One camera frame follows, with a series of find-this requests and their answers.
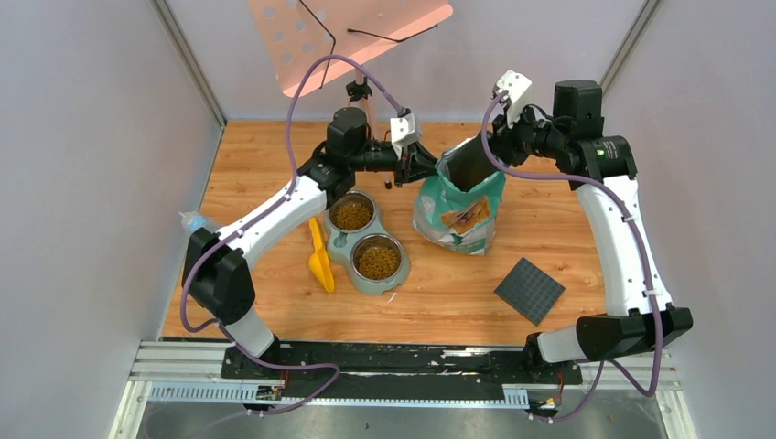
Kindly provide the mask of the green dog food bag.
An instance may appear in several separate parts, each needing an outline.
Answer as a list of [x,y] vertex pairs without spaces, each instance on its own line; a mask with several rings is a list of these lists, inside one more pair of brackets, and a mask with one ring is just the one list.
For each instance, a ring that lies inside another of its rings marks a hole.
[[412,224],[427,241],[465,255],[485,254],[496,234],[506,176],[472,136],[447,150],[414,201]]

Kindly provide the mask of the yellow plastic scoop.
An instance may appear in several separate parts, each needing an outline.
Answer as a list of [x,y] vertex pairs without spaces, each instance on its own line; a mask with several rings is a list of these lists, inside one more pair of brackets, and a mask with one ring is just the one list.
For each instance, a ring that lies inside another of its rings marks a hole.
[[318,280],[323,289],[333,294],[335,292],[335,279],[330,266],[327,240],[322,226],[317,218],[308,220],[308,227],[313,243],[313,252],[308,258],[308,269]]

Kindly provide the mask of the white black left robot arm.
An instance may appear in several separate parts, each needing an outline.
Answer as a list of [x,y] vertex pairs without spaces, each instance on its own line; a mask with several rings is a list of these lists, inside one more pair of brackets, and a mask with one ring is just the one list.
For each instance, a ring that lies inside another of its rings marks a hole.
[[407,108],[391,119],[387,140],[373,138],[361,109],[336,111],[325,139],[264,204],[226,226],[213,227],[198,212],[185,216],[190,237],[180,303],[192,297],[210,312],[210,323],[246,351],[245,366],[255,376],[273,376],[281,356],[272,347],[275,334],[253,307],[252,269],[293,229],[348,195],[357,173],[391,172],[396,185],[430,176],[436,159],[420,138],[419,122]]

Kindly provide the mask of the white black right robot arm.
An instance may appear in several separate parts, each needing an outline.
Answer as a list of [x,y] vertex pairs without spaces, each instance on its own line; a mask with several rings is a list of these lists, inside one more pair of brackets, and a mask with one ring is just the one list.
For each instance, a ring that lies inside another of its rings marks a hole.
[[[484,116],[483,152],[511,176],[568,182],[587,216],[606,296],[605,313],[529,337],[524,373],[542,382],[557,373],[560,362],[660,352],[689,331],[694,319],[688,308],[674,304],[654,263],[641,220],[634,156],[624,137],[604,134],[601,86],[593,80],[558,82],[551,113],[530,102],[531,86],[511,70],[496,81],[488,109],[501,105],[503,113]],[[554,160],[557,173],[518,171],[530,155]]]

